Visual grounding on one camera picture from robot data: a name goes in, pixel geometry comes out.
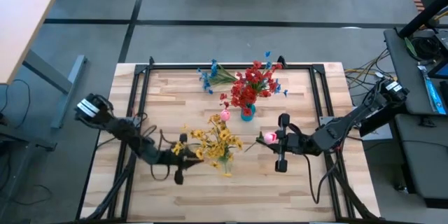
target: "wooden desk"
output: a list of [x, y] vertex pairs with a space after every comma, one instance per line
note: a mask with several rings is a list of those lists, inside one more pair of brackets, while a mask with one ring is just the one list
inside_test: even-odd
[[20, 67], [26, 66], [62, 92], [53, 127], [62, 126], [72, 90], [87, 59], [78, 56], [68, 77], [30, 50], [55, 0], [0, 0], [0, 84], [10, 85]]
[[[115, 70], [109, 100], [116, 116], [124, 116], [130, 95], [135, 64], [119, 64]], [[351, 100], [340, 63], [325, 63], [332, 105], [336, 116], [351, 111]], [[305, 134], [311, 134], [318, 126], [314, 99], [308, 71], [282, 70], [274, 74], [279, 78], [288, 97], [282, 94], [257, 101], [256, 117], [243, 122], [240, 110], [231, 108], [230, 130], [244, 141], [244, 149], [250, 146], [259, 131], [277, 129], [280, 113], [289, 113], [292, 123]], [[145, 112], [148, 119], [145, 129], [156, 124], [164, 130], [168, 140], [179, 139], [181, 128], [188, 123], [193, 128], [208, 128], [210, 115], [222, 111], [219, 94], [229, 92], [229, 86], [215, 88], [215, 94], [204, 93], [194, 70], [152, 70]], [[159, 134], [152, 135], [159, 139]], [[110, 139], [102, 132], [99, 142]], [[90, 181], [88, 183], [81, 217], [91, 214], [112, 186], [120, 142], [112, 141], [97, 150]], [[363, 145], [347, 139], [344, 158], [349, 182], [356, 194], [372, 213], [379, 216], [370, 173], [365, 160]], [[166, 181], [154, 181], [150, 167], [138, 160], [136, 164], [128, 221], [333, 221], [334, 213], [328, 182], [322, 186], [321, 202], [313, 203], [308, 182], [307, 163], [303, 157], [288, 155], [288, 172], [274, 171], [276, 155], [260, 145], [247, 153], [235, 153], [233, 177], [220, 176], [208, 164], [199, 164], [184, 172], [184, 184], [175, 185], [174, 170]], [[323, 156], [310, 157], [313, 186], [325, 174]], [[163, 177], [166, 167], [154, 166], [154, 173]], [[339, 200], [345, 213], [343, 196], [339, 188]], [[121, 210], [123, 194], [119, 195], [117, 214]]]

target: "flower bouquet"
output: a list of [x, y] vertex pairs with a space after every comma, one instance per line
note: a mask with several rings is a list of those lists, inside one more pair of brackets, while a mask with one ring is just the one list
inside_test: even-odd
[[[255, 102], [257, 97], [270, 97], [272, 93], [277, 94], [281, 91], [279, 79], [272, 79], [272, 74], [281, 69], [282, 65], [277, 63], [272, 65], [267, 62], [264, 69], [261, 69], [261, 62], [254, 61], [251, 68], [247, 68], [243, 76], [242, 73], [237, 72], [238, 79], [233, 83], [231, 89], [232, 98], [229, 99], [231, 105], [241, 108], [241, 118], [244, 121], [250, 121], [256, 112]], [[220, 100], [228, 108], [229, 102], [226, 94], [221, 94]]]
[[[208, 131], [202, 129], [188, 130], [187, 126], [184, 129], [189, 131], [190, 137], [201, 141], [201, 143], [196, 143], [198, 145], [196, 156], [201, 160], [209, 158], [212, 160], [211, 166], [217, 169], [222, 168], [224, 176], [231, 176], [230, 170], [233, 162], [231, 148], [242, 150], [243, 142], [238, 136], [233, 136], [230, 133], [221, 115], [212, 115], [209, 124], [212, 124], [213, 127]], [[178, 142], [173, 151], [178, 155], [183, 148], [185, 146]]]

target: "pink flower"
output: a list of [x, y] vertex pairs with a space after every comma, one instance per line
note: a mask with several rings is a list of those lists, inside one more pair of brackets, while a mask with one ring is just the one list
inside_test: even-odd
[[277, 135], [273, 132], [268, 132], [265, 134], [265, 143], [266, 144], [275, 144], [277, 141]]
[[227, 109], [224, 109], [221, 111], [220, 117], [222, 121], [228, 121], [230, 119], [230, 112]]

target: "metal table leg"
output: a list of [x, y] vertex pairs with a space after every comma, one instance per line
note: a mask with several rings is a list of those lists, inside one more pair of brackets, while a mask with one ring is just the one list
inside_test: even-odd
[[64, 118], [70, 98], [74, 93], [76, 82], [79, 79], [86, 62], [87, 58], [84, 55], [79, 55], [78, 58], [76, 58], [69, 77], [67, 78], [58, 70], [50, 66], [49, 63], [39, 57], [32, 50], [28, 52], [27, 58], [23, 62], [23, 65], [62, 92], [62, 96], [57, 105], [57, 114], [51, 127], [62, 127], [62, 119]]
[[56, 147], [56, 143], [50, 143], [38, 137], [30, 136], [23, 131], [5, 125], [0, 125], [0, 136], [6, 137], [2, 141], [24, 141], [45, 148], [47, 151], [54, 151]]

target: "gray floor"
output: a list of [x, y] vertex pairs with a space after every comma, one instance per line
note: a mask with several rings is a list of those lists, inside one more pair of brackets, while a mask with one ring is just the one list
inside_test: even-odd
[[[57, 0], [49, 18], [129, 19], [135, 0]], [[412, 0], [143, 0], [141, 20], [257, 20], [294, 22], [406, 23], [417, 14]], [[89, 92], [107, 96], [110, 90], [126, 25], [45, 24], [32, 48], [62, 73], [67, 74], [75, 57], [84, 54], [89, 62], [76, 101]], [[357, 67], [385, 49], [381, 29], [280, 28], [280, 27], [192, 27], [136, 26], [126, 62], [247, 62], [262, 59], [266, 50], [294, 62], [342, 62]], [[392, 71], [390, 59], [380, 66]], [[23, 218], [32, 223], [73, 220], [81, 198], [97, 131], [73, 120], [70, 110], [64, 128], [50, 130], [58, 92], [25, 68], [17, 78], [31, 86], [31, 108], [23, 130], [57, 142], [53, 153], [37, 152], [26, 183], [17, 199], [37, 200], [43, 184], [53, 191], [52, 199], [34, 206], [10, 204], [8, 221]], [[5, 87], [0, 87], [0, 94]], [[362, 88], [351, 90], [363, 92]], [[14, 83], [4, 113], [18, 123], [26, 106], [25, 87]], [[4, 95], [0, 95], [0, 104]], [[391, 175], [399, 174], [400, 161], [380, 162], [384, 153], [369, 153], [370, 171], [383, 217], [395, 221], [443, 223], [448, 211], [427, 209], [414, 195], [403, 195], [391, 187]]]

